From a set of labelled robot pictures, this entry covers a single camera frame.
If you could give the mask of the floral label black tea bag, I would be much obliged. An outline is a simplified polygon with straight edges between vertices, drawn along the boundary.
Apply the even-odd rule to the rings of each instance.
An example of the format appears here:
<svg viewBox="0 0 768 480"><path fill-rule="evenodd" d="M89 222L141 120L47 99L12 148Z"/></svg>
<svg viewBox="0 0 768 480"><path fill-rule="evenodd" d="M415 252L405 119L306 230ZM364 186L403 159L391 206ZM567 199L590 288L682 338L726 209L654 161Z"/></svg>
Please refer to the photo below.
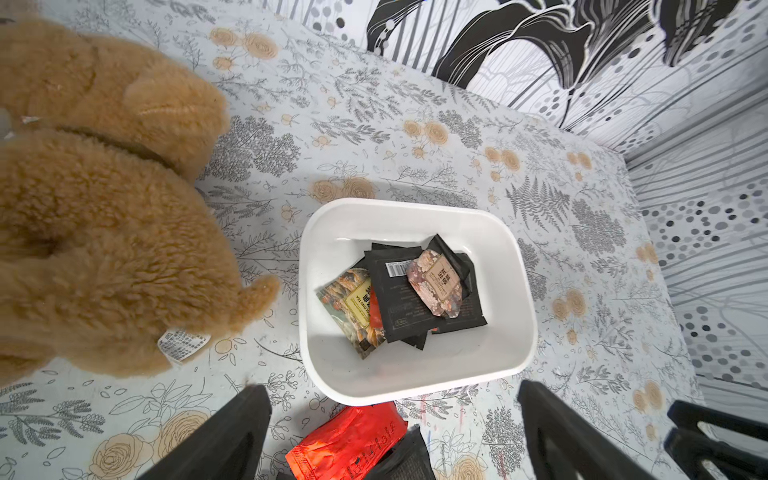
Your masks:
<svg viewBox="0 0 768 480"><path fill-rule="evenodd" d="M464 253L455 252L435 234L422 253L406 268L406 275L428 310L437 317L456 319L464 301L475 290L473 265Z"/></svg>

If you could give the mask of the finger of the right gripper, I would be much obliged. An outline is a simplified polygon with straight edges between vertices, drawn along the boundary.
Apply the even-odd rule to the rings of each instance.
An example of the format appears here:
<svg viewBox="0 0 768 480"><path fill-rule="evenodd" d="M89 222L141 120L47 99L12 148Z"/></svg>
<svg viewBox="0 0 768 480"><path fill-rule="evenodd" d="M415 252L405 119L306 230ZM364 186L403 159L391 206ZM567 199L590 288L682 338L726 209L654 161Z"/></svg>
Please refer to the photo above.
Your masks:
<svg viewBox="0 0 768 480"><path fill-rule="evenodd" d="M701 424L721 427L757 440L767 441L767 424L755 420L714 410L706 406L676 400L670 406L667 416L676 427L703 434Z"/></svg>
<svg viewBox="0 0 768 480"><path fill-rule="evenodd" d="M665 451L689 479L714 479L704 463L713 464L727 479L766 479L767 460L704 434L673 428Z"/></svg>

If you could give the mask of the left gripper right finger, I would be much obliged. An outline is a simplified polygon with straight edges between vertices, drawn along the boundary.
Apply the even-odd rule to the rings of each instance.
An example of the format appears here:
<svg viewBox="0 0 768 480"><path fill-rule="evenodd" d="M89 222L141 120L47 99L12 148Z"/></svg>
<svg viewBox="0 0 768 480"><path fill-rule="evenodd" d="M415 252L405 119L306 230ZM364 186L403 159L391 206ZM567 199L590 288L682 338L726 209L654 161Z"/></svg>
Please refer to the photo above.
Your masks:
<svg viewBox="0 0 768 480"><path fill-rule="evenodd" d="M544 384L522 381L517 400L537 479L651 477Z"/></svg>

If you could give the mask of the black barcode tea bag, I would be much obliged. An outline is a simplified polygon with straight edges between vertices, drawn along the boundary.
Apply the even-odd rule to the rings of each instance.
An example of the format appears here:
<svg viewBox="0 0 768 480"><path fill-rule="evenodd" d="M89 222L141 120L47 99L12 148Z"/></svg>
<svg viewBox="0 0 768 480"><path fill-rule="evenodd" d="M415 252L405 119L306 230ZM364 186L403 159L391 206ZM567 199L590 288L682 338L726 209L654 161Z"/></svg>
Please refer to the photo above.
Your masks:
<svg viewBox="0 0 768 480"><path fill-rule="evenodd" d="M365 480L435 479L419 425L410 427L404 437L365 476Z"/></svg>
<svg viewBox="0 0 768 480"><path fill-rule="evenodd" d="M460 316L434 316L411 287L406 268L421 254L419 246L403 247L372 243L361 262L369 271L378 299L385 337L389 343L404 342L422 350L431 334L458 332L487 324L482 311L474 264L474 293L464 301Z"/></svg>

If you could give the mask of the yellow label tea bag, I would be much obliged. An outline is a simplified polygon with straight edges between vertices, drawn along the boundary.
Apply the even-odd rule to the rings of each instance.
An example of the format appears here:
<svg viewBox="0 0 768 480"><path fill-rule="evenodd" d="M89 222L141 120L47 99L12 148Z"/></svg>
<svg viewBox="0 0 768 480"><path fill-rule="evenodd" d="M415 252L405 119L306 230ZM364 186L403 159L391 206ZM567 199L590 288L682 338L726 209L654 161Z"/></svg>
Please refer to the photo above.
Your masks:
<svg viewBox="0 0 768 480"><path fill-rule="evenodd" d="M380 315L371 317L374 290L369 271L361 262L320 287L316 296L361 359L386 342Z"/></svg>

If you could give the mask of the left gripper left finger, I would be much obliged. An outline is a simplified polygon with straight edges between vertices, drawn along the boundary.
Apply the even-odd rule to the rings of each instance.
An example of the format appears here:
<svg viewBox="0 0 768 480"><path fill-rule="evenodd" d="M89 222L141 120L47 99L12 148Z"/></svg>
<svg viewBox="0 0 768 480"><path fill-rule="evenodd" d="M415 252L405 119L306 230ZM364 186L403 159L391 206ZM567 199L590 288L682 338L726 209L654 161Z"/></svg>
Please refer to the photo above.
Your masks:
<svg viewBox="0 0 768 480"><path fill-rule="evenodd" d="M266 387L247 385L141 477L253 479L271 414Z"/></svg>

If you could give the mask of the red foil tea bag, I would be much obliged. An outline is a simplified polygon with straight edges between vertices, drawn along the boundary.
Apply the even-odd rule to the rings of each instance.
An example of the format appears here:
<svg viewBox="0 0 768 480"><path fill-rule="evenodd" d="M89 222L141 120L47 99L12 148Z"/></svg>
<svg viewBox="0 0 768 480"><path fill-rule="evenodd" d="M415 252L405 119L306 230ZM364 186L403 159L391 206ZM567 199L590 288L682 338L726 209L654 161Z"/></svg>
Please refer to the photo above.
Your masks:
<svg viewBox="0 0 768 480"><path fill-rule="evenodd" d="M393 402L347 407L286 454L297 479L363 479L406 434Z"/></svg>

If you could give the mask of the red label black tea bag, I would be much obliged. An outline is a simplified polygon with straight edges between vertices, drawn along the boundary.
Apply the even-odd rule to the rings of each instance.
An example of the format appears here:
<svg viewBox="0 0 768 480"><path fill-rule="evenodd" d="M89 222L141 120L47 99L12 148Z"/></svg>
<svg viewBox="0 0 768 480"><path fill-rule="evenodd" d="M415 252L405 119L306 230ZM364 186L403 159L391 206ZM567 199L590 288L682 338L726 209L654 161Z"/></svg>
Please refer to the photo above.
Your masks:
<svg viewBox="0 0 768 480"><path fill-rule="evenodd" d="M384 330L378 299L373 287L370 288L369 295L369 324L376 330Z"/></svg>

